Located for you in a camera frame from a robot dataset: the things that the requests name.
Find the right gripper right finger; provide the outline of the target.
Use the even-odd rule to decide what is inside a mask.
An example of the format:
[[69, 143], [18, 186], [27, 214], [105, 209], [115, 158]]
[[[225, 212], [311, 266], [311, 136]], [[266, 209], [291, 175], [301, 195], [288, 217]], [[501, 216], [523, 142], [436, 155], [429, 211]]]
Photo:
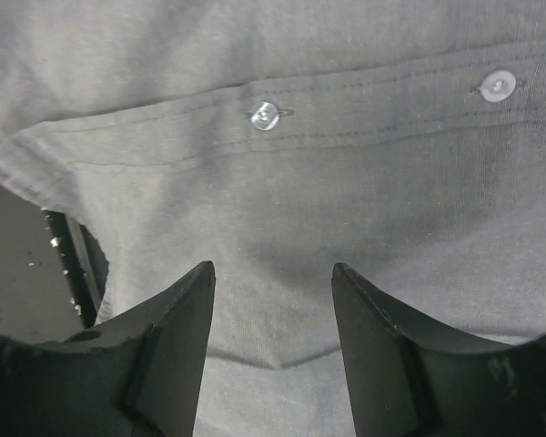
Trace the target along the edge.
[[546, 334], [483, 339], [343, 263], [331, 288], [357, 435], [546, 436]]

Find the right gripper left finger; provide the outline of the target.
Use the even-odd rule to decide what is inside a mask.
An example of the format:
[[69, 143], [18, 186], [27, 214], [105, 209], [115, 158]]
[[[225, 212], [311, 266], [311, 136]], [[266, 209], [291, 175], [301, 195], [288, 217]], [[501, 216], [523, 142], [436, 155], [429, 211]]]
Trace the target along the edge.
[[204, 261], [65, 341], [0, 335], [0, 436], [191, 435], [215, 285]]

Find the grey button shirt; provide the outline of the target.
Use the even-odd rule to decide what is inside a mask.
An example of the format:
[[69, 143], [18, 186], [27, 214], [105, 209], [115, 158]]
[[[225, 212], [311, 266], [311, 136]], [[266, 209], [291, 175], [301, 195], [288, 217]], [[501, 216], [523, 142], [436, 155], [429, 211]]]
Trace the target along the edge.
[[0, 184], [96, 237], [99, 321], [213, 261], [195, 435], [350, 436], [336, 263], [546, 332], [546, 1], [0, 1]]

